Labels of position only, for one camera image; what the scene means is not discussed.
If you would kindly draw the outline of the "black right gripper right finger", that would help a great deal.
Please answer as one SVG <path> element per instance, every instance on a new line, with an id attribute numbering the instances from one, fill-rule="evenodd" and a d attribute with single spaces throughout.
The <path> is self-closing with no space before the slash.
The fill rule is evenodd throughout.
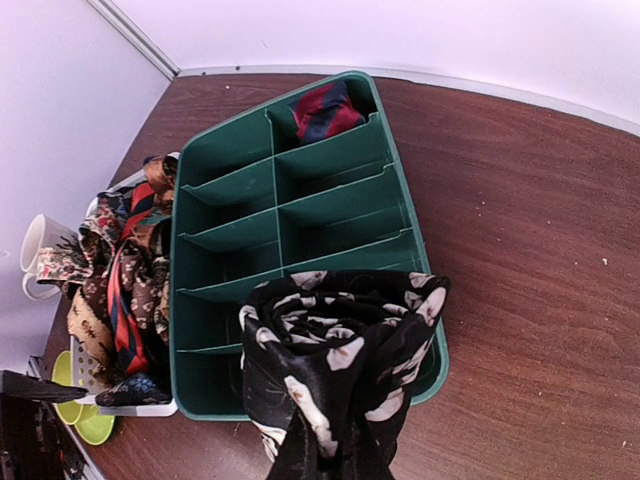
<path id="1" fill-rule="evenodd" d="M 355 401 L 348 407 L 344 437 L 345 479 L 393 479 L 389 464 L 395 454 L 391 409 L 374 410 Z"/>

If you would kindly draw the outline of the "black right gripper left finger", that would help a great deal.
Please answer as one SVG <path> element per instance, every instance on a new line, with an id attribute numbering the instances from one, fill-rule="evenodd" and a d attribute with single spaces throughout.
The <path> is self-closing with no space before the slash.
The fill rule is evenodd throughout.
<path id="1" fill-rule="evenodd" d="M 297 409 L 267 479 L 316 480 L 318 478 L 318 457 L 316 435 L 303 413 Z"/>

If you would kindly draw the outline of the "black white floral tie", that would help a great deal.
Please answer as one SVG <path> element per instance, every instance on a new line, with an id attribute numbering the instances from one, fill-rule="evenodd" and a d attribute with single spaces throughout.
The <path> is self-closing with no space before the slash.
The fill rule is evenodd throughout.
<path id="1" fill-rule="evenodd" d="M 300 414 L 321 458 L 363 421 L 385 463 L 451 282 L 423 272 L 307 271 L 254 287 L 239 310 L 243 404 L 275 460 Z"/>

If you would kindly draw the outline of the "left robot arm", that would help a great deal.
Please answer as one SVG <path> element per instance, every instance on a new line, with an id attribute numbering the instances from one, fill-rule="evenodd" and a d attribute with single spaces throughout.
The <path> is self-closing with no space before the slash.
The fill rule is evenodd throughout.
<path id="1" fill-rule="evenodd" d="M 1 372 L 1 477 L 81 479 L 86 462 L 52 410 L 84 388 L 62 386 L 10 370 Z"/>

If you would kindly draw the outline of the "orange navy striped tie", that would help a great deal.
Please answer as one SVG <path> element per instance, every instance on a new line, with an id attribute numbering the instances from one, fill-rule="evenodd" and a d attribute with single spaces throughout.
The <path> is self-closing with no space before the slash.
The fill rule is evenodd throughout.
<path id="1" fill-rule="evenodd" d="M 133 187 L 130 193 L 129 209 L 116 243 L 107 287 L 107 306 L 114 331 L 117 365 L 126 377 L 148 372 L 150 368 L 132 306 L 135 274 L 140 270 L 141 260 L 139 242 L 134 238 L 134 233 L 150 215 L 155 199 L 155 192 L 148 182 Z"/>

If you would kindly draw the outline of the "green plate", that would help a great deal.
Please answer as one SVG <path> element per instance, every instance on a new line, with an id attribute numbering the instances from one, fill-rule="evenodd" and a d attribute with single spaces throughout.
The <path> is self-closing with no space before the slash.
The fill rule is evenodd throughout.
<path id="1" fill-rule="evenodd" d="M 82 405 L 80 417 L 74 427 L 87 444 L 99 446 L 109 439 L 115 420 L 113 415 L 101 414 L 96 405 Z"/>

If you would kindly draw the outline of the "white plastic basket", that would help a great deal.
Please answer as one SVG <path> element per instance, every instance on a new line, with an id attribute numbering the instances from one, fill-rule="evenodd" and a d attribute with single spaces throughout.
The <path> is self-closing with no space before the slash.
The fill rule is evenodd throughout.
<path id="1" fill-rule="evenodd" d="M 128 417 L 170 417 L 177 412 L 177 403 L 173 398 L 153 398 L 151 387 L 146 392 L 123 392 L 113 401 L 104 398 L 97 403 L 98 395 L 106 392 L 114 396 L 115 388 L 107 388 L 97 382 L 93 375 L 97 359 L 91 356 L 80 340 L 73 335 L 69 337 L 69 353 L 71 385 L 87 390 L 87 394 L 77 400 L 81 406 L 96 407 L 98 412 L 104 415 Z"/>

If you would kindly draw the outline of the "green bowl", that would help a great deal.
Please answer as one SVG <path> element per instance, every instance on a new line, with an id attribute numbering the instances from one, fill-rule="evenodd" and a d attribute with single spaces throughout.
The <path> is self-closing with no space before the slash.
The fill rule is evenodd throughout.
<path id="1" fill-rule="evenodd" d="M 56 358 L 51 380 L 63 387 L 72 387 L 71 353 L 68 350 L 62 351 Z M 54 408 L 66 425 L 75 425 L 80 420 L 82 406 L 75 400 L 57 402 Z"/>

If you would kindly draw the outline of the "tan black patterned tie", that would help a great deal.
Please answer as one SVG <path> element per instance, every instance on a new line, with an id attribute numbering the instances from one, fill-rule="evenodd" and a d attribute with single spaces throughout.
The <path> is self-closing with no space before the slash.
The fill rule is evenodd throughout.
<path id="1" fill-rule="evenodd" d="M 127 376 L 117 364 L 115 330 L 108 312 L 108 280 L 92 278 L 79 287 L 67 314 L 67 326 L 85 351 L 97 364 L 92 376 L 101 386 L 113 386 Z M 169 376 L 169 282 L 162 287 L 134 286 L 132 298 L 134 325 L 139 328 L 145 344 L 144 353 L 150 363 L 150 373 L 166 382 Z"/>

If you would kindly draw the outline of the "green divided organizer tray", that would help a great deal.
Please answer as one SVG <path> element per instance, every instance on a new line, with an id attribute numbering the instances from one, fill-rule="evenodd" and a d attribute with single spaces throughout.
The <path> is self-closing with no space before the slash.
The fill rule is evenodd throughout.
<path id="1" fill-rule="evenodd" d="M 263 281 L 309 270 L 430 269 L 373 79 L 335 76 L 364 121 L 303 144 L 291 91 L 193 137 L 172 215 L 174 400 L 198 421 L 242 422 L 238 312 Z"/>

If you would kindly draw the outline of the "white ceramic mug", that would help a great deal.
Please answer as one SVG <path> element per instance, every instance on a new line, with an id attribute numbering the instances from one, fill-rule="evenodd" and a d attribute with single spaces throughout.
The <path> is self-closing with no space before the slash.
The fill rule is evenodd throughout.
<path id="1" fill-rule="evenodd" d="M 38 275 L 43 270 L 41 253 L 44 248 L 56 247 L 64 241 L 77 239 L 77 233 L 56 220 L 38 214 L 29 225 L 21 247 L 20 268 L 23 271 L 22 289 L 27 298 L 33 301 L 49 300 L 60 289 L 49 286 L 47 289 L 36 287 Z"/>

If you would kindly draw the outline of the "red blue rolled tie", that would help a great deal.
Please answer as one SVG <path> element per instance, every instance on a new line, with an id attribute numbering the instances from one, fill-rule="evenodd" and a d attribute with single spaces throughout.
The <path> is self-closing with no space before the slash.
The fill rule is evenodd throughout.
<path id="1" fill-rule="evenodd" d="M 340 80 L 325 84 L 290 102 L 288 108 L 297 126 L 301 145 L 344 133 L 366 123 L 351 101 L 347 84 Z"/>

